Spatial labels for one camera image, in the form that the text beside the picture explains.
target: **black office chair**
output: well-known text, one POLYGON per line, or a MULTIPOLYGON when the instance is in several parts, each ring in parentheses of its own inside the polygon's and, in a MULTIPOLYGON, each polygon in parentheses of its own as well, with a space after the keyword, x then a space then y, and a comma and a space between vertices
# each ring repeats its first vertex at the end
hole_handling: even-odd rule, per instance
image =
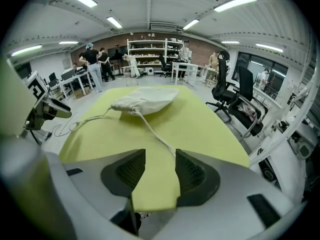
POLYGON ((163 71, 163 75, 166 78, 167 74, 170 73, 169 71, 172 70, 172 65, 170 65, 169 63, 166 63, 165 58, 162 54, 159 55, 159 60, 162 64, 161 70, 163 71))
POLYGON ((263 105, 258 99, 253 97, 253 90, 254 90, 253 74, 243 66, 238 67, 238 72, 239 72, 240 88, 239 88, 239 92, 236 92, 235 94, 236 97, 233 99, 232 103, 229 105, 228 112, 231 115, 235 116, 243 124, 243 126, 247 128, 247 131, 244 134, 241 134, 238 131, 238 129, 235 127, 235 125, 232 124, 233 127, 239 132, 239 134, 242 135, 241 139, 239 140, 241 142, 244 138, 247 138, 250 135, 256 136, 261 132, 261 130, 264 127, 262 120, 265 118, 268 112, 268 108, 265 105, 263 105), (263 107, 264 109, 263 117, 261 117, 262 113, 260 109, 256 105, 254 105, 251 102, 251 100, 255 100, 259 105, 263 107), (252 107, 255 110, 256 119, 253 122, 250 120, 249 116, 246 113, 238 110, 237 106, 242 102, 248 104, 250 107, 252 107))
POLYGON ((219 102, 218 103, 206 102, 205 104, 218 107, 214 112, 222 110, 226 114, 226 116, 229 118, 227 122, 231 122, 231 116, 227 111, 227 105, 233 101, 236 94, 230 90, 227 90, 230 84, 229 83, 227 84, 227 80, 226 80, 226 77, 227 77, 226 61, 229 60, 230 55, 227 51, 222 50, 219 53, 218 58, 219 58, 219 76, 217 78, 216 85, 211 90, 211 92, 212 92, 213 98, 219 102))

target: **computer monitor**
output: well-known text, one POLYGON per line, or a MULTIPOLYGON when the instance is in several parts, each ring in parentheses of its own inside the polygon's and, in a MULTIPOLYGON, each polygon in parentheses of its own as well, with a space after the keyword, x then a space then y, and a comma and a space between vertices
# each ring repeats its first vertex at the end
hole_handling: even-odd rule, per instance
POLYGON ((58 82, 57 82, 57 79, 54 79, 54 80, 52 80, 52 81, 49 82, 49 86, 50 86, 50 87, 54 87, 57 83, 58 83, 58 82))
POLYGON ((50 82, 57 79, 56 74, 53 72, 51 75, 49 75, 49 79, 50 79, 50 82))
POLYGON ((62 81, 67 80, 69 78, 72 78, 76 75, 75 71, 72 69, 70 71, 68 71, 67 73, 64 73, 61 75, 61 79, 62 81))

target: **man in black shirt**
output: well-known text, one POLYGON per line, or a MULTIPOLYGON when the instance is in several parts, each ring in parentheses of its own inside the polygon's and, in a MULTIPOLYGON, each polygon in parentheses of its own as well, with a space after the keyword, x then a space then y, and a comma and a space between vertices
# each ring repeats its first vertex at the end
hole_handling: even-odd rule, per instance
POLYGON ((111 68, 110 68, 110 64, 109 64, 109 56, 108 54, 105 52, 105 48, 101 48, 100 49, 100 53, 102 54, 101 57, 99 58, 98 62, 101 65, 101 69, 102 69, 102 76, 104 78, 104 81, 108 82, 108 76, 107 73, 109 74, 109 76, 112 78, 112 80, 115 80, 115 76, 112 74, 111 68))
POLYGON ((82 54, 79 61, 87 64, 88 71, 90 72, 90 75, 92 76, 92 79, 95 83, 96 91, 100 93, 103 92, 103 88, 98 59, 102 56, 102 54, 101 52, 93 49, 93 47, 94 45, 92 43, 88 43, 85 47, 86 51, 82 54))

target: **yellow-green fabric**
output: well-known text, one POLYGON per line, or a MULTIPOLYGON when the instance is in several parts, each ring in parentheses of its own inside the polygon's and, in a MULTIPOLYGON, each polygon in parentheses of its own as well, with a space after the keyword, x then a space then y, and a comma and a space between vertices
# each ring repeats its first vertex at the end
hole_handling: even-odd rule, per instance
MULTIPOLYGON (((184 86, 175 100, 145 119, 174 149, 188 150, 248 167, 247 153, 228 127, 184 86)), ((83 115, 83 120, 103 114, 111 103, 138 86, 114 88, 104 93, 83 115)), ((96 159, 135 149, 146 149, 145 171, 132 193, 135 211, 176 207, 180 196, 175 160, 169 149, 147 129, 141 118, 110 110, 108 118, 90 121, 72 132, 59 154, 64 163, 96 159)))

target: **cardboard box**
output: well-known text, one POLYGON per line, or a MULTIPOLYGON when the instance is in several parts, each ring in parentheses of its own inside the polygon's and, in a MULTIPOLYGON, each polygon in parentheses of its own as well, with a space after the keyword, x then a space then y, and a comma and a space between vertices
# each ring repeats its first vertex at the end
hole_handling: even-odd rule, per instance
POLYGON ((82 90, 76 90, 76 91, 74 92, 74 96, 75 96, 77 99, 80 99, 83 95, 84 95, 84 94, 83 94, 82 90))
POLYGON ((85 87, 84 88, 84 91, 85 91, 85 94, 89 94, 89 93, 91 93, 91 89, 90 89, 90 87, 85 87))

